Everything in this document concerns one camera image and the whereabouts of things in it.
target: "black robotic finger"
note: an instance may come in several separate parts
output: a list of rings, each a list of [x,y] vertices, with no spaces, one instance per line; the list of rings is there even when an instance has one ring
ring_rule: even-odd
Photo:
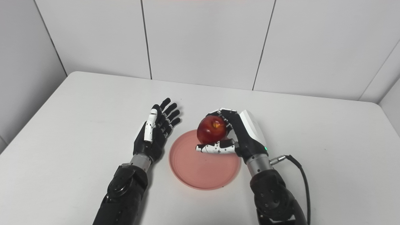
[[[170,103],[171,103],[171,99],[170,98],[166,98],[160,105],[161,111],[164,110],[164,108]]]
[[[178,105],[176,103],[172,103],[168,108],[164,111],[164,114],[168,116],[174,109],[176,109]]]
[[[180,111],[177,109],[174,112],[172,112],[169,116],[168,116],[168,120],[169,122],[171,122],[176,116],[178,116],[180,113]]]
[[[172,127],[176,126],[180,122],[180,118],[175,118],[173,121],[171,121],[170,125]]]
[[[158,126],[158,127],[161,127],[161,126],[164,124],[164,122],[166,121],[166,119],[167,119],[167,118],[165,117],[165,115],[162,114],[161,117],[160,117],[160,119],[156,122],[157,126]]]

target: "robotic hand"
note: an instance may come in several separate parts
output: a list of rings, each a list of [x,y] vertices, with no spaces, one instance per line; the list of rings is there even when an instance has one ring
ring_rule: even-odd
[[[235,152],[239,157],[243,158],[252,176],[250,187],[254,193],[259,224],[306,225],[306,219],[297,200],[286,189],[282,177],[272,167],[284,159],[289,159],[298,167],[300,166],[299,168],[305,178],[301,165],[291,155],[283,155],[271,161],[269,160],[264,136],[250,112],[245,110],[237,113],[234,110],[220,108],[208,115],[221,117],[227,123],[228,132],[233,130],[238,141],[228,139],[216,143],[197,145],[196,150],[217,154]]]
[[[167,98],[151,109],[135,139],[132,160],[118,167],[93,225],[131,225],[134,222],[148,185],[146,172],[160,159],[167,137],[180,122],[180,118],[175,118],[179,110],[173,111],[176,103],[164,110],[170,102]]]

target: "round plate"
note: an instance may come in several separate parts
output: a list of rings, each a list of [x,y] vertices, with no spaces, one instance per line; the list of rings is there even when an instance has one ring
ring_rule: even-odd
[[[172,172],[184,184],[199,190],[213,190],[227,185],[239,171],[236,154],[210,154],[196,151],[200,144],[196,130],[182,134],[171,147]]]

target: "tile grout line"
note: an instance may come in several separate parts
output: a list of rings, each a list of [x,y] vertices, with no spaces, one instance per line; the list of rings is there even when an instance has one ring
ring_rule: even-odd
[[[0,140],[2,140],[6,145],[9,145],[9,143],[6,142],[6,140],[4,140],[4,138],[2,136],[0,136]]]
[[[399,40],[397,41],[397,43],[394,45],[394,47],[393,47],[392,50],[390,51],[388,57],[386,57],[385,61],[384,61],[384,62],[382,63],[382,65],[379,67],[379,70],[376,72],[375,76],[374,76],[374,77],[371,79],[371,81],[368,83],[367,87],[364,89],[364,91],[362,92],[361,96],[358,98],[357,101],[359,101],[359,100],[362,98],[362,96],[364,95],[364,93],[367,91],[368,87],[369,87],[369,86],[371,85],[371,83],[374,81],[375,77],[378,75],[378,73],[379,73],[379,71],[382,69],[383,65],[385,65],[386,61],[388,60],[388,58],[390,57],[390,55],[392,54],[392,52],[394,51],[394,49],[398,46],[399,42],[400,42],[400,39],[399,39]],[[380,98],[380,100],[378,101],[377,104],[379,104],[379,102],[382,100],[383,97],[385,97],[385,95],[386,95],[388,92],[389,92],[389,91],[386,91],[386,93]]]
[[[146,21],[144,19],[144,9],[143,9],[143,0],[140,0],[140,5],[142,7],[142,17],[143,17],[143,27],[144,27],[144,37],[146,39],[146,48],[147,48],[147,60],[149,62],[149,71],[150,71],[150,80],[153,79],[153,74],[151,72],[151,64],[150,64],[150,52],[149,52],[149,43],[147,41],[147,30],[146,30]]]
[[[274,10],[275,10],[275,4],[276,4],[276,0],[274,0],[274,5],[273,5],[273,7],[272,7],[271,17],[270,17],[270,21],[268,22],[267,33],[265,34],[264,45],[262,46],[261,55],[260,55],[260,61],[258,62],[256,77],[254,78],[254,83],[253,83],[253,88],[252,88],[252,90],[254,90],[254,86],[256,85],[258,70],[260,69],[260,64],[261,64],[262,55],[264,54],[265,43],[266,43],[266,41],[267,41],[268,32],[270,31],[270,26],[271,26],[271,21],[272,21],[272,15],[274,14]]]
[[[57,58],[58,58],[58,60],[60,61],[60,64],[61,64],[61,66],[62,66],[62,69],[64,70],[64,73],[65,73],[65,76],[68,77],[67,71],[65,71],[65,67],[64,67],[64,65],[63,65],[63,63],[62,63],[62,61],[61,61],[60,55],[59,55],[58,52],[57,52],[56,46],[54,45],[54,42],[53,42],[53,39],[52,39],[51,36],[50,36],[49,30],[47,29],[46,23],[44,22],[44,19],[43,19],[42,13],[41,13],[40,10],[39,10],[38,4],[36,3],[36,0],[33,0],[33,2],[35,3],[35,6],[36,6],[36,9],[38,10],[38,13],[39,13],[39,15],[40,15],[40,18],[42,19],[44,28],[46,29],[47,35],[48,35],[49,38],[50,38],[51,44],[53,45],[53,48],[54,48],[54,51],[56,51]]]

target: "black fingertip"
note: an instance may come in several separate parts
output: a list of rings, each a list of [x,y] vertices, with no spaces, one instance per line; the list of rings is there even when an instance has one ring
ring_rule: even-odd
[[[172,112],[169,116],[168,116],[168,120],[172,121],[176,116],[178,116],[180,113],[179,110],[175,110],[174,112]]]
[[[169,115],[172,110],[176,109],[178,105],[176,103],[172,103],[168,108],[164,111],[165,115]]]
[[[180,123],[180,118],[175,118],[173,121],[171,121],[170,125],[172,127],[176,126],[178,123]]]
[[[170,98],[166,98],[160,105],[161,110],[164,110],[164,108],[171,102]]]

